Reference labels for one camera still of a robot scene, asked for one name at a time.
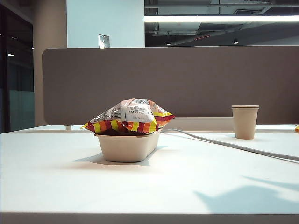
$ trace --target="gray partition panel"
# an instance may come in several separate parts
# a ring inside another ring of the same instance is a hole
[[[177,117],[231,117],[260,105],[259,124],[299,123],[299,46],[47,49],[49,124],[83,124],[123,99]]]

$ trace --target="plastic packaging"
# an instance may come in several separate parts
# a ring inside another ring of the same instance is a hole
[[[123,100],[81,128],[102,135],[139,135],[158,131],[174,115],[148,99]]]

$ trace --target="disposable cup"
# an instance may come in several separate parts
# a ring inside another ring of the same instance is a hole
[[[258,105],[233,105],[235,137],[254,139]]]

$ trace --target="barcode label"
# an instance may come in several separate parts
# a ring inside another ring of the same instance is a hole
[[[147,104],[147,105],[150,104],[150,102],[147,99],[134,99],[133,102],[136,102],[139,104]]]

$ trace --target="ceiling lamp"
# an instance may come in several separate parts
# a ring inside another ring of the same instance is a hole
[[[164,15],[144,22],[299,22],[299,15]]]
[[[171,43],[170,43],[169,31],[167,31],[167,36],[168,36],[168,42],[166,43],[166,45],[167,45],[167,46],[170,46]]]
[[[234,39],[234,44],[238,44],[239,42],[238,42],[238,39],[237,38],[235,38]]]

